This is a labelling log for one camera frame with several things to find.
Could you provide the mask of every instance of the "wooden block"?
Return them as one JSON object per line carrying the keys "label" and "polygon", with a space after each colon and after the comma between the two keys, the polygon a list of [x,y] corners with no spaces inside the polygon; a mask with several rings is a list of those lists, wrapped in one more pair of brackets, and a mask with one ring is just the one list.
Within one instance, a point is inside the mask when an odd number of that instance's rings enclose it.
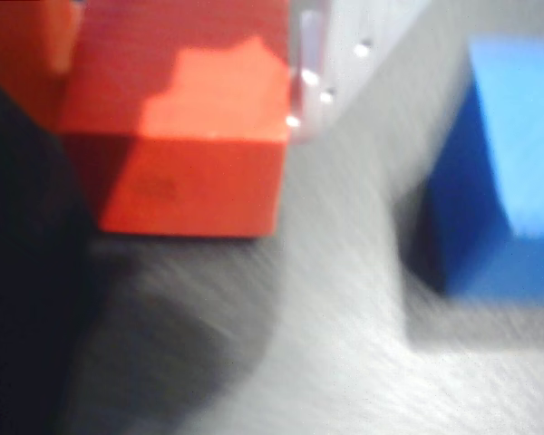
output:
{"label": "wooden block", "polygon": [[90,0],[60,131],[104,230],[274,231],[286,0]]}
{"label": "wooden block", "polygon": [[430,182],[445,290],[544,303],[544,41],[470,54],[474,85]]}
{"label": "wooden block", "polygon": [[50,131],[57,122],[81,9],[69,0],[0,0],[0,86]]}

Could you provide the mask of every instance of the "blue block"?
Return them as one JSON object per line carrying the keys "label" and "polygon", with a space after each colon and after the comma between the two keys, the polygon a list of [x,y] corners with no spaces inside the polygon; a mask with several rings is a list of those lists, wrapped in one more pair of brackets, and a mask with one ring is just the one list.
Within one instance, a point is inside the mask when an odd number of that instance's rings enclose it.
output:
{"label": "blue block", "polygon": [[544,42],[479,40],[470,56],[429,183],[444,290],[544,302]]}

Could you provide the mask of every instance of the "small light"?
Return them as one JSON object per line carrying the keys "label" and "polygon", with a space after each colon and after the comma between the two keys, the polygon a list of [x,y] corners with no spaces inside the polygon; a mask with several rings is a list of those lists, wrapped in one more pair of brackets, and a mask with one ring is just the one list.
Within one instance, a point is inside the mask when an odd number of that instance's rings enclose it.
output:
{"label": "small light", "polygon": [[298,127],[300,127],[300,119],[298,119],[296,116],[288,115],[287,126],[292,129],[297,129]]}
{"label": "small light", "polygon": [[355,45],[354,51],[358,57],[366,57],[371,52],[371,45],[367,42],[358,43]]}
{"label": "small light", "polygon": [[326,90],[320,93],[320,102],[324,104],[332,104],[335,100],[335,92],[332,90]]}
{"label": "small light", "polygon": [[318,77],[318,74],[310,70],[302,70],[300,76],[302,77],[304,83],[306,83],[308,86],[318,86],[320,83],[320,77]]}

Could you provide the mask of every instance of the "table surface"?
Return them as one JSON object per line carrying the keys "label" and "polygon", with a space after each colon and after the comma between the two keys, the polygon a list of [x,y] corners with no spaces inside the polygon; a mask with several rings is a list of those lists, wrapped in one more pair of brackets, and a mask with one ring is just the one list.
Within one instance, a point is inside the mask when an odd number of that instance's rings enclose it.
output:
{"label": "table surface", "polygon": [[433,1],[291,148],[274,237],[94,241],[63,432],[544,435],[544,307],[451,304],[399,254],[487,33],[544,36],[544,0]]}

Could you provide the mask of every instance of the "red block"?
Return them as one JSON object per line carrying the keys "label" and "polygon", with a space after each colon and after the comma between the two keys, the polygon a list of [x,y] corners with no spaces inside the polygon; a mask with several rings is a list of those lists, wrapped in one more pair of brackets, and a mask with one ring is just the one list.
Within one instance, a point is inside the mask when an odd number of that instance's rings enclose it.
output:
{"label": "red block", "polygon": [[81,7],[70,0],[0,0],[0,87],[53,130]]}
{"label": "red block", "polygon": [[275,229],[287,0],[89,0],[60,132],[107,231]]}

